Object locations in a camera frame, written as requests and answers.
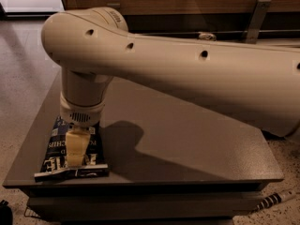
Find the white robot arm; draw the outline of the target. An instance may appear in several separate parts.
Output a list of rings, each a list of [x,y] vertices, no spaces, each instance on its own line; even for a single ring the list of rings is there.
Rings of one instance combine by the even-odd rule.
[[[300,51],[291,48],[132,34],[111,7],[67,10],[43,24],[42,46],[62,69],[60,113],[71,124],[67,165],[83,165],[115,77],[300,139]]]

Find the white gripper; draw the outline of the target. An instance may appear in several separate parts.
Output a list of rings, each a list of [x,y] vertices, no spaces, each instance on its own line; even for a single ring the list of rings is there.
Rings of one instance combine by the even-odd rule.
[[[60,95],[60,115],[64,121],[77,127],[70,128],[66,133],[67,165],[79,167],[90,141],[90,132],[85,129],[100,121],[105,102],[95,106],[78,106],[70,103]]]

